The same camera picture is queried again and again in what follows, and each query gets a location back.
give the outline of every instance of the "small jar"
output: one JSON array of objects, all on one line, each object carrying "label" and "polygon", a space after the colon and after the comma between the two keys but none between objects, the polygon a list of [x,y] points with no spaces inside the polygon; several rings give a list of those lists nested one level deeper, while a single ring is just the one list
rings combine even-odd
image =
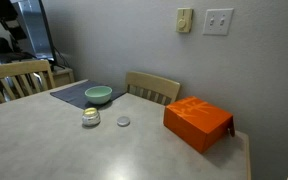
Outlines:
[{"label": "small jar", "polygon": [[100,113],[96,108],[87,108],[83,112],[82,121],[84,126],[95,126],[101,122]]}]

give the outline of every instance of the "jar lid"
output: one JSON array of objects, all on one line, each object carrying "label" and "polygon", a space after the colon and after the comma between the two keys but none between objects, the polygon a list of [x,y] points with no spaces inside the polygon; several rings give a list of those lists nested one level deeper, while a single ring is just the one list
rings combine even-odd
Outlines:
[{"label": "jar lid", "polygon": [[131,123],[130,118],[126,116],[122,116],[117,119],[117,125],[120,127],[128,126],[130,123]]},{"label": "jar lid", "polygon": [[92,114],[96,114],[96,113],[97,113],[96,108],[87,108],[84,110],[84,114],[86,114],[86,115],[92,115]]}]

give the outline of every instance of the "chair back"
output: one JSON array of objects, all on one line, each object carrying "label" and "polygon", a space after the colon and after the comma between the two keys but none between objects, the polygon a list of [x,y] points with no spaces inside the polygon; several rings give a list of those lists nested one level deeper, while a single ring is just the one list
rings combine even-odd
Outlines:
[{"label": "chair back", "polygon": [[174,102],[180,90],[180,83],[142,72],[128,72],[126,92],[153,102],[167,105]]},{"label": "chair back", "polygon": [[51,88],[55,88],[50,64],[46,60],[1,64],[0,102],[6,102],[6,93],[10,100],[14,100],[48,90],[45,77],[49,79]]}]

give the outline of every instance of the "gray table top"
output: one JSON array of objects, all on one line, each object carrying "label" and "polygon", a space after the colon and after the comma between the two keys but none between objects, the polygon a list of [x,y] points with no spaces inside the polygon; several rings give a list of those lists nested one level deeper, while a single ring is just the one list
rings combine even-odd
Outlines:
[{"label": "gray table top", "polygon": [[1,104],[0,179],[247,179],[244,133],[200,154],[163,125],[162,105],[125,94],[89,129],[82,112],[49,92]]}]

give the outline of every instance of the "orange package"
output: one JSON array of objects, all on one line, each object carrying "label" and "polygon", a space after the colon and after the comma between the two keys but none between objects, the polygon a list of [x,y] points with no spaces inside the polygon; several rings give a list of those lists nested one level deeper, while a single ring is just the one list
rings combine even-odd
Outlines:
[{"label": "orange package", "polygon": [[165,107],[164,126],[198,152],[205,152],[228,129],[235,135],[233,115],[194,96]]}]

